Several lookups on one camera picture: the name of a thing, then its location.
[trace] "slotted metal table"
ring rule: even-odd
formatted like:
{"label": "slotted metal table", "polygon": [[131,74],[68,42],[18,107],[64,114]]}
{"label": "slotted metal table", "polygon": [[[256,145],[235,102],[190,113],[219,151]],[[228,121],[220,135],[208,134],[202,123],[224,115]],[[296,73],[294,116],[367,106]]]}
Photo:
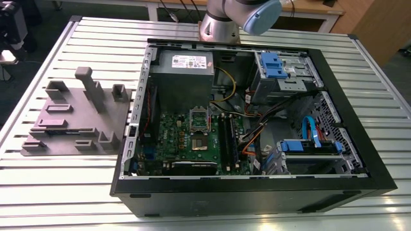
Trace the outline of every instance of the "slotted metal table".
{"label": "slotted metal table", "polygon": [[116,156],[24,157],[51,80],[82,86],[90,66],[103,87],[135,89],[147,38],[198,40],[198,25],[83,17],[70,21],[0,132],[0,229],[55,230],[407,230],[411,227],[411,109],[358,40],[346,35],[270,30],[242,43],[320,49],[398,190],[323,214],[136,218],[108,195]]}

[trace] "blue latch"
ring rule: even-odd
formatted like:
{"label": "blue latch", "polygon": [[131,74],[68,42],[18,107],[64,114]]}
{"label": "blue latch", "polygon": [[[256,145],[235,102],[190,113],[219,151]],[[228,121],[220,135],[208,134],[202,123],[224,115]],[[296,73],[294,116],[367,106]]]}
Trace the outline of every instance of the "blue latch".
{"label": "blue latch", "polygon": [[262,64],[267,78],[286,79],[288,77],[288,74],[283,70],[283,61],[279,59],[276,53],[263,52]]}
{"label": "blue latch", "polygon": [[291,152],[302,152],[304,151],[304,148],[303,148],[303,144],[300,141],[283,141],[280,143],[282,145],[282,151],[286,152],[286,151],[291,151]]}
{"label": "blue latch", "polygon": [[343,152],[343,144],[335,141],[336,153],[340,154]]}

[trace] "orange wire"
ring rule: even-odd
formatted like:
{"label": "orange wire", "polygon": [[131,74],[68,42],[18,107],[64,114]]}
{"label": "orange wire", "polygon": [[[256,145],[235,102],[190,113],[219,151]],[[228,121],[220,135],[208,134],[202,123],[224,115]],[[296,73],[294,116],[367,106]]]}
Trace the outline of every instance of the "orange wire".
{"label": "orange wire", "polygon": [[264,127],[262,128],[262,130],[256,133],[256,135],[252,137],[252,139],[250,140],[248,144],[246,145],[242,153],[244,154],[247,151],[248,146],[251,145],[252,141],[255,141],[255,139],[258,138],[258,136],[260,135],[262,131],[264,130]]}

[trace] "yellow wire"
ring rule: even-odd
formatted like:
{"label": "yellow wire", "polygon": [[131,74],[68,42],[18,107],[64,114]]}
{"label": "yellow wire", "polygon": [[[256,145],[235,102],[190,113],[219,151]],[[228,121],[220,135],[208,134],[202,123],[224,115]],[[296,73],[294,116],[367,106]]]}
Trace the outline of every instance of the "yellow wire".
{"label": "yellow wire", "polygon": [[230,94],[224,99],[222,99],[222,100],[212,100],[211,102],[214,102],[214,103],[216,103],[216,102],[224,102],[224,101],[228,100],[228,99],[234,96],[234,94],[236,93],[236,81],[234,80],[231,74],[230,74],[224,69],[222,69],[220,67],[215,66],[215,68],[218,68],[220,71],[223,71],[224,74],[230,77],[230,79],[231,79],[231,81],[232,81],[232,92],[231,92],[231,94]]}

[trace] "wooden desk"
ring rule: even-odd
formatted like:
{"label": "wooden desk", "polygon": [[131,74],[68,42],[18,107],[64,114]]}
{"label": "wooden desk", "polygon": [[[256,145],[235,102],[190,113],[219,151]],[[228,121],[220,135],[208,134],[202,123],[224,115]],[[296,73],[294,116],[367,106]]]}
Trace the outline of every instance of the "wooden desk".
{"label": "wooden desk", "polygon": [[[148,9],[150,21],[159,21],[158,8],[163,8],[160,0],[60,0],[83,3],[100,3],[127,6],[146,6]],[[168,8],[184,9],[180,0],[163,0]],[[344,14],[342,6],[335,3],[334,7],[323,5],[323,0],[294,0],[295,1],[295,18],[311,18],[323,20],[318,32],[328,33],[334,27],[339,16]],[[187,8],[195,10],[191,0],[183,0]],[[200,11],[206,11],[208,0],[194,0]],[[291,17],[292,4],[283,7],[283,17]]]}

